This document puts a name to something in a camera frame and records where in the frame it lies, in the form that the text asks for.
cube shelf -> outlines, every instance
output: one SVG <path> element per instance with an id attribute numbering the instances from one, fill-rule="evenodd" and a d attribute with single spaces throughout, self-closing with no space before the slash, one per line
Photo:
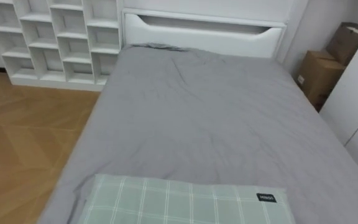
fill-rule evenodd
<path id="1" fill-rule="evenodd" d="M 115 0 L 84 0 L 84 16 L 88 26 L 118 29 Z"/>
<path id="2" fill-rule="evenodd" d="M 2 57 L 6 66 L 6 71 L 14 78 L 37 79 L 31 59 Z"/>
<path id="3" fill-rule="evenodd" d="M 102 90 L 121 49 L 118 0 L 0 0 L 0 55 L 14 85 Z"/>
<path id="4" fill-rule="evenodd" d="M 117 55 L 92 53 L 93 73 L 97 85 L 105 85 L 114 69 Z"/>
<path id="5" fill-rule="evenodd" d="M 64 62 L 91 63 L 87 40 L 58 38 L 58 44 Z"/>
<path id="6" fill-rule="evenodd" d="M 22 34 L 0 33 L 0 54 L 4 57 L 31 58 Z"/>
<path id="7" fill-rule="evenodd" d="M 48 0 L 51 9 L 82 11 L 81 0 Z"/>
<path id="8" fill-rule="evenodd" d="M 17 16 L 22 21 L 52 22 L 45 0 L 16 1 Z"/>
<path id="9" fill-rule="evenodd" d="M 87 39 L 82 12 L 54 9 L 52 10 L 52 21 L 58 37 Z"/>
<path id="10" fill-rule="evenodd" d="M 30 51 L 40 80 L 66 81 L 58 50 L 30 48 Z"/>
<path id="11" fill-rule="evenodd" d="M 120 50 L 117 29 L 89 27 L 89 46 L 91 52 L 102 54 L 118 54 Z"/>
<path id="12" fill-rule="evenodd" d="M 0 3 L 0 32 L 21 32 L 13 4 Z"/>
<path id="13" fill-rule="evenodd" d="M 29 47 L 58 49 L 51 23 L 23 21 L 22 26 Z"/>
<path id="14" fill-rule="evenodd" d="M 63 65 L 69 82 L 94 84 L 91 65 L 71 62 L 64 62 Z"/>

gray bed sheet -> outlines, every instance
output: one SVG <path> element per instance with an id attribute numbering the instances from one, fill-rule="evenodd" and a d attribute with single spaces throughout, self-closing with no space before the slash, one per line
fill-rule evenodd
<path id="1" fill-rule="evenodd" d="M 268 59 L 123 50 L 38 223 L 76 223 L 97 173 L 282 187 L 297 224 L 358 223 L 358 166 Z"/>

plaid pillowcase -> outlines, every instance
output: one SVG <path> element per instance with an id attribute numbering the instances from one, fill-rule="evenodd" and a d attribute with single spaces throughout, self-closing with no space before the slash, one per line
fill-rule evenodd
<path id="1" fill-rule="evenodd" d="M 295 224 L 282 189 L 96 175 L 82 224 Z"/>

pillow label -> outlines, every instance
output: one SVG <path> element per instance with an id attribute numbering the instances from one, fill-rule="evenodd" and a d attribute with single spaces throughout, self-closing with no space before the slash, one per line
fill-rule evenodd
<path id="1" fill-rule="evenodd" d="M 273 202 L 277 203 L 275 197 L 272 194 L 261 194 L 257 193 L 256 196 L 258 196 L 258 199 L 260 202 Z"/>

wooden floor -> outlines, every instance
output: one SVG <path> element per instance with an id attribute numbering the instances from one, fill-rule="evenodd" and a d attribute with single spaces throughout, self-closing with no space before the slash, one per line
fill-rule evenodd
<path id="1" fill-rule="evenodd" d="M 98 96 L 0 73 L 0 223 L 37 221 Z"/>

